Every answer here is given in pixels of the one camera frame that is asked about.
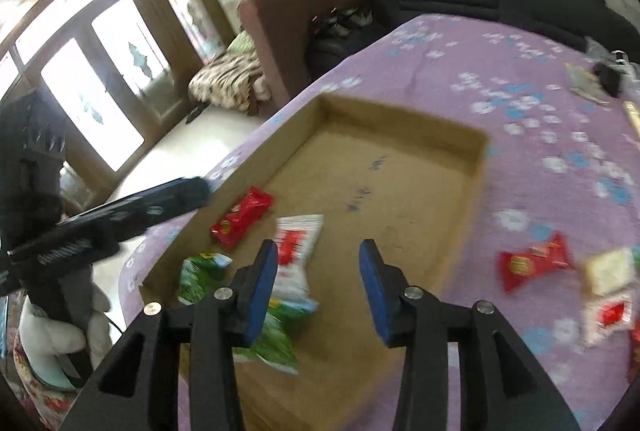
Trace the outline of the leopard print blanket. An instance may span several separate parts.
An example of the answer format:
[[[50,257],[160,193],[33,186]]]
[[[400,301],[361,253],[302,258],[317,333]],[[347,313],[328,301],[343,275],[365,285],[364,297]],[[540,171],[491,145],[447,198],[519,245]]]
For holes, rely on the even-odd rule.
[[[189,99],[198,105],[251,114],[259,102],[269,102],[271,91],[255,51],[224,52],[191,79]]]

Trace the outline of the yellow biscuit packet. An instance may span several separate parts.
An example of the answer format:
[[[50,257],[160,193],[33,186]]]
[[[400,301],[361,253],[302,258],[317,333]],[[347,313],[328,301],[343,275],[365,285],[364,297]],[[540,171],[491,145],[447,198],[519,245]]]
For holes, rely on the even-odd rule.
[[[634,253],[630,247],[595,255],[584,263],[586,294],[605,297],[628,287],[634,281]]]

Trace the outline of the shallow cardboard box tray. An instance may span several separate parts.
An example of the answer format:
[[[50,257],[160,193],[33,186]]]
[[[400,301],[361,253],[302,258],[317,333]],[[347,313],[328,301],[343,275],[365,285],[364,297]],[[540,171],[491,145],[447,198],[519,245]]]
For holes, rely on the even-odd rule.
[[[183,259],[214,248],[210,227],[250,188],[273,207],[231,254],[250,264],[279,217],[320,214],[307,265],[316,314],[300,329],[296,375],[262,362],[236,369],[251,430],[338,430],[401,364],[373,326],[360,278],[360,243],[373,239],[409,281],[439,293],[456,267],[483,183],[488,135],[408,108],[322,94],[248,156],[146,275],[145,300],[176,298]]]

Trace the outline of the black sofa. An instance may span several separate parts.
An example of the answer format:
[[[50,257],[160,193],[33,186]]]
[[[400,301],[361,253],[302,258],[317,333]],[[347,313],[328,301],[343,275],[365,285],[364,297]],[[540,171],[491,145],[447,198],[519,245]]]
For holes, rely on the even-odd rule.
[[[445,14],[506,24],[575,50],[589,38],[639,61],[639,32],[604,0],[364,0],[311,20],[305,63],[317,79],[398,26],[421,14]]]

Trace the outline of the white plush toy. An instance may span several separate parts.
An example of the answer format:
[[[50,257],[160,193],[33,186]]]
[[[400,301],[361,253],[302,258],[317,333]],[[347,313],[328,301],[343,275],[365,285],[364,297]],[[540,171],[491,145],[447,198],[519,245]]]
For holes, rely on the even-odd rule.
[[[18,327],[21,344],[35,377],[48,388],[62,392],[75,388],[58,362],[60,356],[88,351],[92,369],[96,369],[112,348],[106,316],[111,302],[98,285],[92,284],[92,290],[92,315],[87,333],[65,321],[41,316],[29,298],[24,301]]]

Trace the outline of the green booklet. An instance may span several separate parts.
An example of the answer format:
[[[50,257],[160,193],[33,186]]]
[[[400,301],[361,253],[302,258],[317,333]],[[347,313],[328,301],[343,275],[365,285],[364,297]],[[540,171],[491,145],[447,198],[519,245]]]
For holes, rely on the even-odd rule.
[[[599,106],[608,106],[608,95],[601,87],[599,79],[582,66],[566,63],[566,74],[570,79],[570,92]]]

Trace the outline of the small green pea bag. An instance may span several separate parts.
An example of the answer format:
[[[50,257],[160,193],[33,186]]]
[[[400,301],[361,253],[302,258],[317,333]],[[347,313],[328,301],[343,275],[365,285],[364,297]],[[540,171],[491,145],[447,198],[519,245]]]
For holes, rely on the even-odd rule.
[[[184,305],[198,303],[224,284],[232,259],[221,253],[200,253],[183,260],[177,300]]]

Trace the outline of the purple floral tablecloth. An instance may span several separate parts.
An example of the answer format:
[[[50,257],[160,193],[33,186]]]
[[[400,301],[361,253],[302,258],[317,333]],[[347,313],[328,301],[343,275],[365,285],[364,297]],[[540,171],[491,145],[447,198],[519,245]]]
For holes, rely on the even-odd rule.
[[[320,93],[423,110],[490,136],[480,216],[448,299],[494,301],[544,365],[582,429],[600,427],[627,388],[629,344],[582,344],[582,289],[572,271],[505,293],[496,258],[562,232],[576,259],[639,245],[639,151],[624,111],[570,92],[582,54],[544,37],[458,16],[423,15],[311,84],[236,147],[221,184]]]

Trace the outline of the white red candy packet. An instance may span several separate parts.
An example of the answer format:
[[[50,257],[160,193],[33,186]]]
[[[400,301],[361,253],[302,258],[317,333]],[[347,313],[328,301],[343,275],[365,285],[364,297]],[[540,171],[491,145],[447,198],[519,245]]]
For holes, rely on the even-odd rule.
[[[310,314],[318,303],[311,299],[306,274],[324,222],[322,214],[279,217],[274,242],[278,248],[278,270],[271,299]]]

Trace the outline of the green pillow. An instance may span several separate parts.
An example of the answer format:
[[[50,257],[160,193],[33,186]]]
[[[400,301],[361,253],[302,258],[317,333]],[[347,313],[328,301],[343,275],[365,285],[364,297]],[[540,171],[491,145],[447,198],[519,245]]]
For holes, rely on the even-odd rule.
[[[234,54],[252,54],[255,52],[254,40],[246,30],[242,30],[229,44],[227,51]]]

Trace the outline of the cream tube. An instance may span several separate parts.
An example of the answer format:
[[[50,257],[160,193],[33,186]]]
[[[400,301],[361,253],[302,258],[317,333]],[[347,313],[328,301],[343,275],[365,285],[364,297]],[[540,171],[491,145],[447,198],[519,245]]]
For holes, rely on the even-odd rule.
[[[639,107],[631,101],[623,102],[623,109],[634,132],[640,138],[640,110]]]

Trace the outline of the dark red peanut bag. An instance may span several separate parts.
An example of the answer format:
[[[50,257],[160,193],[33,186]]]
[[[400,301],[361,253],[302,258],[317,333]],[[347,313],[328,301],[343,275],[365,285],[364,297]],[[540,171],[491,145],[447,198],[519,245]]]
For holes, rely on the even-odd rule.
[[[634,320],[634,326],[629,332],[629,366],[627,380],[629,383],[634,382],[634,378],[639,375],[640,371],[640,318]]]

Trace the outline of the large green pea snack bag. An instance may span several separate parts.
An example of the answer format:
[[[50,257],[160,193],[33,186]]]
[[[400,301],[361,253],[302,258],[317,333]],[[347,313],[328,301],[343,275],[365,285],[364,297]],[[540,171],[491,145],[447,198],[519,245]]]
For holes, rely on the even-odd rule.
[[[259,361],[281,373],[297,375],[298,359],[293,337],[318,307],[319,303],[311,299],[291,301],[272,298],[262,332],[253,344],[248,349],[233,349],[235,363]]]

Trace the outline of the red snack packet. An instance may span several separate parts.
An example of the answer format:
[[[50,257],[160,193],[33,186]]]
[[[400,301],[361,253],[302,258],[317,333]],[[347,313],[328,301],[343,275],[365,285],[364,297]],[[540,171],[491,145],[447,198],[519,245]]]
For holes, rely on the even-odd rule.
[[[523,251],[498,255],[498,275],[505,293],[511,293],[537,277],[569,269],[575,269],[574,260],[561,232],[553,232],[549,239]]]
[[[250,188],[239,203],[209,228],[209,233],[224,249],[231,250],[273,204],[274,198],[270,194]]]

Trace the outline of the wooden glass door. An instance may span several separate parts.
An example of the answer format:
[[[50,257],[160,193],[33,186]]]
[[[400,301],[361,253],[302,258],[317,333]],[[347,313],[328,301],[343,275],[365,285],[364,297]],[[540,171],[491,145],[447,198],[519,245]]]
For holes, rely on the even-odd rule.
[[[190,80],[233,35],[219,0],[39,0],[2,42],[1,97],[62,108],[63,191],[85,208],[186,117]]]

